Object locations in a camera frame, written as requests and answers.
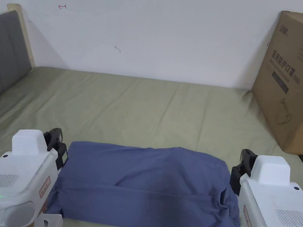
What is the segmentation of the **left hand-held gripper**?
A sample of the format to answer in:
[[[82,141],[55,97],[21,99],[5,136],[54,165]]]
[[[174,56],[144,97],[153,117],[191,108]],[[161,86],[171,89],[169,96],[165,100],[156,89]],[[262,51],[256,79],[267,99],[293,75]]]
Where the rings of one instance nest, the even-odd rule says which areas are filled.
[[[62,227],[61,214],[40,213],[68,160],[60,128],[22,129],[0,157],[0,227]]]

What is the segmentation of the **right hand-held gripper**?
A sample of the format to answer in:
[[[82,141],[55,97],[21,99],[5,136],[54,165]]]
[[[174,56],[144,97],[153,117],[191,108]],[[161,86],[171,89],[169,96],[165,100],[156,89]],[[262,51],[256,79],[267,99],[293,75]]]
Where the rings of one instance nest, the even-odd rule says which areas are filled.
[[[303,227],[303,190],[290,181],[290,166],[280,156],[241,152],[230,186],[238,195],[246,227]]]

